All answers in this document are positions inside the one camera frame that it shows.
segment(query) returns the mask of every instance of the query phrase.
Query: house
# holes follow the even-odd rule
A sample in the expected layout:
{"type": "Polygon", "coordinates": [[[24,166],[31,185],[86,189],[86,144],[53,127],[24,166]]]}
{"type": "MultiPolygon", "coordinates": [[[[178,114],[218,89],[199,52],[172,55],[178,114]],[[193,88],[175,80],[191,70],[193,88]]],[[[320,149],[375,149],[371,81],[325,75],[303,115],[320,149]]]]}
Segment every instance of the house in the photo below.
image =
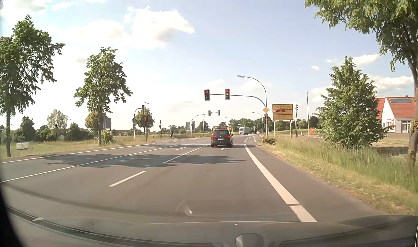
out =
{"type": "Polygon", "coordinates": [[[413,97],[385,97],[376,98],[377,109],[380,114],[376,117],[381,119],[383,127],[394,125],[389,132],[409,133],[410,121],[413,120],[414,101],[413,97]]]}

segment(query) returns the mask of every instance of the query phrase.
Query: red roof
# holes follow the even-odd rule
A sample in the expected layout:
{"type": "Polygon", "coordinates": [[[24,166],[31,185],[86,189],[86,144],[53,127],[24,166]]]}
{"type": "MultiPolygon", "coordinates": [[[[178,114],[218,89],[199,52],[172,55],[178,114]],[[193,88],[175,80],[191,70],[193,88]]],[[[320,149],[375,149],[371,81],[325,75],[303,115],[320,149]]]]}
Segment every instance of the red roof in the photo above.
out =
{"type": "Polygon", "coordinates": [[[395,118],[413,118],[414,115],[414,105],[413,97],[386,97],[387,102],[392,109],[393,117],[395,118]],[[393,98],[411,98],[412,103],[391,103],[390,99],[393,98]]]}
{"type": "Polygon", "coordinates": [[[376,118],[381,118],[383,115],[383,108],[384,108],[384,101],[386,98],[375,98],[378,100],[378,106],[376,107],[377,110],[380,111],[380,114],[376,116],[376,118]]]}

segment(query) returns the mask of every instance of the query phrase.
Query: asphalt road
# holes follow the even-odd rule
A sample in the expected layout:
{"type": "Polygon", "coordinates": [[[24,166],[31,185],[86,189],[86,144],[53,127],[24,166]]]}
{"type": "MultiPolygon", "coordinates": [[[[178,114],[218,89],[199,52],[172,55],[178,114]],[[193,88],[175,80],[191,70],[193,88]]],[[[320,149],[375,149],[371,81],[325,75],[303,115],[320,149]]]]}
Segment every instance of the asphalt road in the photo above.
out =
{"type": "MultiPolygon", "coordinates": [[[[254,135],[235,135],[232,148],[211,148],[206,137],[17,159],[0,164],[0,181],[9,207],[102,232],[128,222],[335,222],[381,214],[269,154],[254,135]]],[[[28,232],[13,222],[20,235],[28,232]]]]}

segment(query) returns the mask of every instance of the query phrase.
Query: blue sky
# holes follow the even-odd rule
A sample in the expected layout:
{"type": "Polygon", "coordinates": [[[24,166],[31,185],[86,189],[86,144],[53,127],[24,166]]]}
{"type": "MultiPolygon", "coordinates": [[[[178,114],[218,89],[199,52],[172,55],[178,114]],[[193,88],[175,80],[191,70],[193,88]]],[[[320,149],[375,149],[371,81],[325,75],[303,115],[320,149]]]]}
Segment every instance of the blue sky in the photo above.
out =
{"type": "Polygon", "coordinates": [[[237,75],[260,80],[268,105],[298,104],[298,118],[304,119],[306,92],[311,115],[331,85],[330,68],[345,55],[376,81],[378,96],[413,95],[409,68],[397,65],[392,73],[391,57],[379,56],[374,35],[345,31],[343,25],[329,29],[314,19],[315,12],[300,0],[4,0],[0,36],[11,35],[13,25],[30,14],[53,42],[66,44],[63,56],[54,57],[57,82],[43,84],[36,104],[11,123],[18,128],[26,115],[39,128],[56,108],[84,127],[88,111],[75,106],[73,94],[83,85],[86,58],[101,46],[119,49],[116,59],[134,92],[127,103],[111,104],[114,129],[131,128],[134,110],[144,101],[156,120],[153,130],[160,118],[163,126],[181,126],[208,110],[221,110],[221,116],[206,116],[209,126],[221,117],[258,118],[251,112],[263,114],[263,105],[253,98],[226,101],[213,95],[204,101],[204,89],[222,94],[224,88],[265,101],[261,85],[237,75]]]}

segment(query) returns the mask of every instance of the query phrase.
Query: black car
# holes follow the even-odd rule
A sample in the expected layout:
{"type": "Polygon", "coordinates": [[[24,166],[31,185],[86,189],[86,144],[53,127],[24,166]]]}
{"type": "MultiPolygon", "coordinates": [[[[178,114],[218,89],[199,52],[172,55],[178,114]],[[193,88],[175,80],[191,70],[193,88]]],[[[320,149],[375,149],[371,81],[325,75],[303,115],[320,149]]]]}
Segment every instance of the black car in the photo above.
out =
{"type": "Polygon", "coordinates": [[[234,145],[233,134],[228,129],[214,129],[211,138],[211,147],[234,145]]]}

